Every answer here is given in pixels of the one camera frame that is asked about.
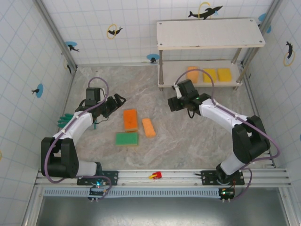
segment marble floor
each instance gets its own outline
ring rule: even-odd
[[[108,121],[84,132],[76,147],[79,159],[99,161],[105,169],[209,169],[233,152],[232,136],[220,125],[198,115],[190,119],[186,110],[170,112],[167,99],[176,93],[170,88],[159,91],[156,66],[79,67],[66,113],[74,113],[85,99],[88,81],[95,76],[108,82],[110,96],[118,93],[127,101]],[[105,85],[94,80],[92,87]],[[211,94],[211,88],[198,91]],[[240,114],[253,115],[244,86],[237,91],[216,88],[215,99]],[[115,133],[124,132],[123,111],[133,108],[138,111],[139,145],[115,146]],[[142,118],[151,118],[156,137],[145,137]]]

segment sponge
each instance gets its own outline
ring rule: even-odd
[[[156,135],[154,127],[152,126],[151,119],[145,118],[142,119],[142,124],[144,127],[144,132],[147,138],[152,138]]]
[[[230,68],[218,68],[217,73],[219,81],[232,81]]]
[[[211,75],[213,81],[216,82],[216,71],[214,68],[205,68],[204,71]],[[203,73],[203,78],[204,82],[211,82],[210,78],[205,73]]]
[[[123,112],[124,128],[126,132],[138,130],[137,111],[135,109],[125,110]]]
[[[198,69],[198,67],[196,67],[196,66],[187,67],[187,71],[191,70],[191,69]],[[198,75],[199,75],[199,71],[192,71],[192,72],[187,73],[186,78],[190,79],[192,81],[192,83],[197,83],[198,82]]]
[[[134,146],[138,145],[138,133],[116,133],[115,145]]]

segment wooden shelf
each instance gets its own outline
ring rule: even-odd
[[[199,69],[204,68],[230,68],[232,74],[232,81],[214,83],[216,87],[235,87],[241,86],[242,83],[236,83],[239,77],[239,69],[236,64],[232,64],[230,60],[203,60],[203,61],[164,61],[163,62],[163,85],[158,86],[161,88],[171,87],[177,78],[187,70],[188,66],[198,66]],[[203,73],[199,73],[198,83],[194,83],[195,87],[211,87],[211,83],[203,82]]]
[[[157,22],[159,50],[263,47],[255,19]]]

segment red small object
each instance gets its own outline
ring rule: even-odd
[[[160,178],[162,178],[162,174],[161,174],[161,172],[155,172],[155,173],[153,173],[152,174],[152,176],[149,176],[149,178],[150,179],[160,179]]]

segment green sponge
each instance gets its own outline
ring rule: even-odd
[[[116,133],[115,145],[133,146],[138,145],[138,133]]]

